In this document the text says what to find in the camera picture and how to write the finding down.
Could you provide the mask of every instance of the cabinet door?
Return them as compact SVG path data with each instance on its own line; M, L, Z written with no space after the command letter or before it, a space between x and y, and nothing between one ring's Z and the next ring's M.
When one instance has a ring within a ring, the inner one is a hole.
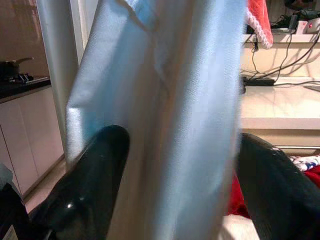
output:
M38 179L18 100L0 104L0 125L22 194Z
M2 134L2 130L0 131L0 162L3 163L8 169L10 169L10 171L12 172L12 175L13 175L12 181L13 181L14 185L16 186L16 188L19 190L19 185L17 182L16 174L15 174L14 168L13 168L11 160L10 160L10 156L8 153L8 149L6 146L4 135Z
M33 159L39 176L64 153L52 89L18 99Z

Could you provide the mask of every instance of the white knit trim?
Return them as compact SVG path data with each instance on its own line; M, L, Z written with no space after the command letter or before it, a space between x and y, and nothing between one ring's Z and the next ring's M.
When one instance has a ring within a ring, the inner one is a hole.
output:
M261 41L265 49L270 49L273 45L272 42L268 41L268 38L262 29L257 18L249 11L249 8L246 8L246 21L254 29L258 39Z

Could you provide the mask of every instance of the floor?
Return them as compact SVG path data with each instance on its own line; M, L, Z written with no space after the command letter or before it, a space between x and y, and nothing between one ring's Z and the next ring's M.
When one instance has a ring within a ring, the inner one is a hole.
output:
M65 173L66 161L62 160L23 200L28 213L46 199L52 188Z

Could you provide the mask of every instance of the red cloth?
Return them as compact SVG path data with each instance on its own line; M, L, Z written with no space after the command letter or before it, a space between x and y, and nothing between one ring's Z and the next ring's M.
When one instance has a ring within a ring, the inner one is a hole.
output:
M315 185L320 188L320 166L315 166L303 172ZM242 194L240 184L236 175L234 175L231 186L231 194L227 215L240 215L250 218L247 207L245 205L244 196Z
M266 0L248 0L246 21L254 29L263 47L271 48L274 38L271 33Z

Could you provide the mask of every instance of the black countertop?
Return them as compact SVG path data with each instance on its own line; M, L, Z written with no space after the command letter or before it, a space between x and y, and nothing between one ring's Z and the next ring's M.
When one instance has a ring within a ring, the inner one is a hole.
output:
M49 77L35 77L27 83L0 83L0 103L34 93L37 89L50 87Z

